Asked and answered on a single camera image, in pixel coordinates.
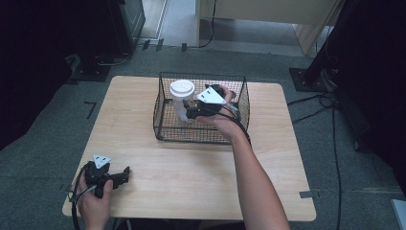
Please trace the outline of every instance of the gray carpet floor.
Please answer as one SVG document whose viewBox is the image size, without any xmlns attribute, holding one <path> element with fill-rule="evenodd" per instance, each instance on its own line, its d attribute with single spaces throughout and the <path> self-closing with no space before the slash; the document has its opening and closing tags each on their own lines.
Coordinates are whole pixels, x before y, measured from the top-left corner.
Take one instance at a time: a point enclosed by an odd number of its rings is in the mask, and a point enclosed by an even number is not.
<svg viewBox="0 0 406 230">
<path fill-rule="evenodd" d="M 309 57 L 286 57 L 164 46 L 140 48 L 113 66 L 106 82 L 65 84 L 26 135 L 0 151 L 0 229 L 73 229 L 61 209 L 86 142 L 114 76 L 158 77 L 159 72 L 243 75 L 248 81 L 282 85 L 288 102 L 314 93 L 297 92 L 289 67 L 306 68 Z M 94 112 L 87 119 L 92 105 Z M 292 120 L 320 109 L 318 101 L 289 107 Z M 292 229 L 335 229 L 338 180 L 332 142 L 332 114 L 327 110 L 294 125 L 317 218 L 291 222 Z M 360 153 L 345 118 L 335 111 L 337 158 L 342 181 L 341 229 L 398 229 L 391 199 L 405 197 L 392 169 L 373 153 Z"/>
</svg>

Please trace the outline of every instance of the white tag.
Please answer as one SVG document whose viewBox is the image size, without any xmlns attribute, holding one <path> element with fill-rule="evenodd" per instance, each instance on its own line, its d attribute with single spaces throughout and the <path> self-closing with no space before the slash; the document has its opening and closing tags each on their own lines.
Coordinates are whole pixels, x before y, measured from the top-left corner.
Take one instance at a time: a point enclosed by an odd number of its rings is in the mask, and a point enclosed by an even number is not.
<svg viewBox="0 0 406 230">
<path fill-rule="evenodd" d="M 93 154 L 93 160 L 95 161 L 96 168 L 99 169 L 111 161 L 111 158 Z"/>
<path fill-rule="evenodd" d="M 197 99 L 205 104 L 226 104 L 226 101 L 211 87 L 197 95 Z"/>
</svg>

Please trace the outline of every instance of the cable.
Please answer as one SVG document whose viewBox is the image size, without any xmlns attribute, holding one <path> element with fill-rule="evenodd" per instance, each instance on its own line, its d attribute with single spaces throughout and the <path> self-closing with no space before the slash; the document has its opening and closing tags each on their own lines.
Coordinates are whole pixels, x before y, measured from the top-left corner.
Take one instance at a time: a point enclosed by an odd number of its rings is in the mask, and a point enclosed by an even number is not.
<svg viewBox="0 0 406 230">
<path fill-rule="evenodd" d="M 334 159 L 335 159 L 335 169 L 337 171 L 337 183 L 338 183 L 338 208 L 337 208 L 337 225 L 336 225 L 336 230 L 340 229 L 340 224 L 341 224 L 341 205 L 342 205 L 342 199 L 343 199 L 343 192 L 342 192 L 342 183 L 341 183 L 341 174 L 340 174 L 340 167 L 338 164 L 338 155 L 337 155 L 337 141 L 336 141 L 336 131 L 335 131 L 335 109 L 336 109 L 336 105 L 337 105 L 337 101 L 333 101 L 331 97 L 327 97 L 326 94 L 321 94 L 321 95 L 315 95 L 309 98 L 304 98 L 304 99 L 300 99 L 291 103 L 288 103 L 288 105 L 291 104 L 295 104 L 295 103 L 300 103 L 300 102 L 305 102 L 314 98 L 319 98 L 319 104 L 323 107 L 321 109 L 319 109 L 318 111 L 316 111 L 315 113 L 311 114 L 311 115 L 307 115 L 303 118 L 297 119 L 295 121 L 292 122 L 292 124 L 297 124 L 300 121 L 312 117 L 320 112 L 323 112 L 327 109 L 332 108 L 332 142 L 333 142 L 333 149 L 334 149 Z M 322 103 L 322 99 L 328 99 L 331 104 L 324 104 Z"/>
<path fill-rule="evenodd" d="M 331 29 L 331 26 L 328 27 L 328 31 L 327 31 L 327 38 L 326 38 L 326 56 L 327 56 L 327 60 L 330 61 L 331 63 L 337 63 L 338 62 L 338 57 L 330 57 L 328 55 L 328 38 L 329 38 L 329 31 Z"/>
<path fill-rule="evenodd" d="M 315 99 L 315 98 L 329 98 L 329 97 L 326 96 L 327 94 L 331 94 L 331 93 L 328 92 L 328 93 L 324 93 L 324 94 L 317 94 L 317 95 L 314 95 L 314 96 L 311 96 L 311 97 L 308 97 L 308 98 L 299 99 L 299 100 L 288 103 L 287 106 L 290 106 L 290 105 L 296 104 L 296 103 L 305 102 L 305 101 Z"/>
<path fill-rule="evenodd" d="M 213 40 L 213 37 L 214 37 L 214 16 L 215 16 L 215 5 L 216 5 L 216 3 L 217 3 L 217 0 L 214 0 L 213 16 L 212 16 L 212 36 L 210 37 L 210 40 L 206 44 L 204 44 L 202 46 L 198 46 L 197 48 L 204 48 L 207 45 L 209 45 L 210 42 L 212 42 L 212 40 Z"/>
<path fill-rule="evenodd" d="M 122 60 L 122 61 L 120 61 L 120 62 L 116 62 L 116 63 L 98 63 L 98 65 L 100 65 L 100 66 L 115 66 L 115 65 L 121 65 L 121 64 L 123 64 L 124 62 L 126 62 L 127 60 L 128 60 L 128 58 L 129 58 L 129 55 L 127 55 L 126 57 L 125 57 L 125 59 L 124 60 Z"/>
<path fill-rule="evenodd" d="M 228 119 L 230 119 L 230 121 L 236 123 L 237 126 L 239 126 L 239 128 L 241 128 L 242 132 L 244 132 L 244 135 L 245 135 L 245 137 L 247 138 L 248 143 L 250 143 L 250 145 L 252 146 L 250 135 L 248 134 L 247 130 L 246 130 L 245 127 L 242 125 L 242 123 L 239 122 L 236 118 L 231 117 L 231 116 L 229 116 L 229 115 L 226 115 L 226 114 L 224 114 L 224 113 L 212 111 L 212 110 L 207 109 L 207 108 L 204 108 L 204 109 L 205 109 L 206 111 L 211 112 L 211 113 L 214 113 L 214 114 L 220 115 L 220 116 L 222 116 L 222 117 L 228 118 Z"/>
<path fill-rule="evenodd" d="M 85 166 L 80 169 L 80 172 L 79 172 L 78 177 L 77 177 L 76 182 L 75 182 L 74 191 L 72 191 L 72 197 L 69 197 L 69 200 L 72 202 L 72 220 L 74 222 L 76 230 L 80 230 L 79 221 L 78 221 L 77 207 L 76 207 L 78 201 L 76 200 L 76 196 L 77 196 L 80 177 L 83 174 L 84 170 L 85 170 Z"/>
<path fill-rule="evenodd" d="M 335 137 L 335 105 L 332 108 L 332 142 L 334 146 L 334 158 L 335 158 L 335 169 L 337 171 L 337 181 L 338 181 L 338 208 L 337 208 L 337 226 L 336 230 L 340 229 L 340 223 L 341 223 L 341 203 L 342 203 L 342 185 L 341 185 L 341 174 L 340 174 L 340 168 L 338 166 L 338 157 L 337 157 L 337 143 L 336 143 L 336 137 Z"/>
<path fill-rule="evenodd" d="M 324 111 L 326 111 L 326 110 L 328 110 L 330 108 L 333 108 L 333 106 L 331 106 L 331 107 L 323 107 L 323 108 L 317 110 L 316 112 L 314 112 L 313 114 L 310 114 L 310 115 L 304 116 L 303 118 L 299 118 L 299 119 L 296 119 L 296 120 L 292 121 L 292 124 L 295 125 L 295 124 L 301 122 L 304 119 L 307 119 L 309 117 L 313 117 L 313 116 L 315 116 L 315 115 L 317 115 L 317 114 L 319 114 L 321 112 L 324 112 Z"/>
</svg>

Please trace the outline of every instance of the cup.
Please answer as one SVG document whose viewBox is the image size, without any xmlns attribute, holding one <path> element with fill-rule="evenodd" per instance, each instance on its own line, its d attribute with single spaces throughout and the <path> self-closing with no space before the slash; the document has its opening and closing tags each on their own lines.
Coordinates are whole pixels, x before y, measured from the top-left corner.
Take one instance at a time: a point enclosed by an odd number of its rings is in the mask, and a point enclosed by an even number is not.
<svg viewBox="0 0 406 230">
<path fill-rule="evenodd" d="M 173 97 L 175 113 L 181 121 L 188 121 L 183 100 L 191 105 L 194 95 L 194 84 L 190 80 L 176 80 L 170 84 L 170 94 Z"/>
</svg>

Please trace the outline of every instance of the wire mesh basket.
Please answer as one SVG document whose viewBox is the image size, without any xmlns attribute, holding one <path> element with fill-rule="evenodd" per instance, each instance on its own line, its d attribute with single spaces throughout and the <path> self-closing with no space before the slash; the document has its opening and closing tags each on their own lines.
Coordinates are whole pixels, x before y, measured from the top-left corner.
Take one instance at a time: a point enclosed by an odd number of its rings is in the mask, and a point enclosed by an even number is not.
<svg viewBox="0 0 406 230">
<path fill-rule="evenodd" d="M 222 84 L 236 93 L 231 103 L 236 105 L 241 116 L 241 124 L 248 128 L 250 117 L 250 102 L 247 81 L 243 76 L 223 76 L 187 73 L 160 73 L 159 93 L 155 102 L 153 114 L 153 129 L 158 140 L 174 142 L 229 144 L 214 126 L 188 120 L 179 120 L 174 110 L 173 97 L 170 94 L 170 84 L 178 80 L 188 80 L 194 84 L 193 100 L 196 95 L 206 89 L 206 84 Z"/>
</svg>

